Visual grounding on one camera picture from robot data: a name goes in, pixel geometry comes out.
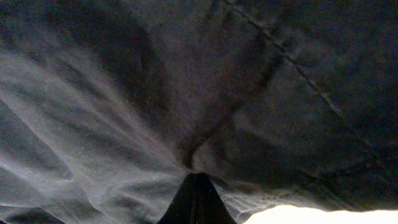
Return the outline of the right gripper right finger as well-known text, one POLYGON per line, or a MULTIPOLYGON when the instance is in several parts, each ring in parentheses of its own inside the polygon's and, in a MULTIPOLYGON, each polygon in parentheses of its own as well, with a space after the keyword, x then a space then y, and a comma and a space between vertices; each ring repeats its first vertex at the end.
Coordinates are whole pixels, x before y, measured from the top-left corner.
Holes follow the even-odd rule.
POLYGON ((236 224, 206 174, 196 175, 198 224, 236 224))

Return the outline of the navy blue shorts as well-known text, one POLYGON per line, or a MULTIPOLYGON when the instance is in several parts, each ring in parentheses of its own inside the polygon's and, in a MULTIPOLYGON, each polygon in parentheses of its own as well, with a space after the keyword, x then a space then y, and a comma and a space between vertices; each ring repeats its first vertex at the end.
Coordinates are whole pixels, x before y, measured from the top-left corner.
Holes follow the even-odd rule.
POLYGON ((1 1, 1 221, 397 208, 396 1, 1 1))

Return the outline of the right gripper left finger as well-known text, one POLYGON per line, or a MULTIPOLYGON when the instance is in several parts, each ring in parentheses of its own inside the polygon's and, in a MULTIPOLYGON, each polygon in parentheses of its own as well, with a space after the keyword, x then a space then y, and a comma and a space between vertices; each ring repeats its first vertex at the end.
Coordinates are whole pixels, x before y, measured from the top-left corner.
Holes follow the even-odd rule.
POLYGON ((195 174, 184 178, 174 199, 157 224, 196 224, 197 185, 195 174))

